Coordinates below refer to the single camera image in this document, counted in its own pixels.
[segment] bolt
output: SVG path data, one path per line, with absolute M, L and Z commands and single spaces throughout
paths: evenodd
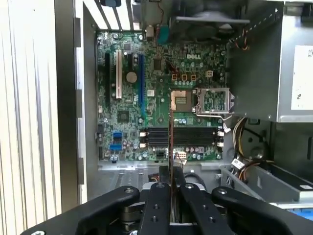
M 162 183 L 158 183 L 158 185 L 156 186 L 157 188 L 164 188 L 165 186 L 164 186 L 164 184 L 162 184 Z
M 138 231 L 137 230 L 134 230 L 132 232 L 129 233 L 129 235 L 137 235 Z
M 34 233 L 32 233 L 31 235 L 45 235 L 44 231 L 36 231 Z
M 192 184 L 186 184 L 185 187 L 188 188 L 188 189 L 191 189 L 191 188 L 193 188 L 194 186 L 193 186 Z
M 215 175 L 215 179 L 216 179 L 216 180 L 220 179 L 221 177 L 222 177 L 222 174 L 216 174 L 216 175 Z
M 132 193 L 134 190 L 132 189 L 132 188 L 127 188 L 127 189 L 125 189 L 125 192 L 126 193 Z
M 220 188 L 220 189 L 219 189 L 219 193 L 220 193 L 220 194 L 226 194 L 227 191 L 226 191 L 225 189 L 223 189 L 223 188 Z

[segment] blue sata port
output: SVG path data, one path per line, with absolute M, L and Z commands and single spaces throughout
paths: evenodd
M 121 131 L 114 131 L 113 132 L 113 138 L 122 138 L 123 134 Z
M 122 150 L 122 144 L 112 143 L 110 144 L 110 150 Z

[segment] white pci slot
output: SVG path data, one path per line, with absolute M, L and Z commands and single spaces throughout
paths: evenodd
M 116 98 L 122 98 L 122 51 L 116 50 Z

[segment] white label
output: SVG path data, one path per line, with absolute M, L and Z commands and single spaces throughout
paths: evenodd
M 295 46 L 293 80 L 292 80 L 292 110 L 313 110 L 313 46 Z
M 234 159 L 231 164 L 239 170 L 245 166 L 245 164 L 243 164 L 238 159 Z
M 300 185 L 300 187 L 304 189 L 313 189 L 313 187 L 308 186 L 308 185 Z

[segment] blue plastic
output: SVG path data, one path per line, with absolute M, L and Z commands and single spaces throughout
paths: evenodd
M 297 209 L 297 210 L 288 210 L 298 216 L 309 219 L 313 221 L 313 209 Z
M 122 150 L 122 144 L 112 143 L 110 144 L 110 150 Z
M 170 34 L 169 27 L 167 25 L 162 25 L 160 27 L 160 34 L 157 39 L 157 42 L 161 45 L 167 43 L 169 34 Z
M 115 131 L 113 132 L 113 138 L 122 138 L 123 133 L 121 131 Z

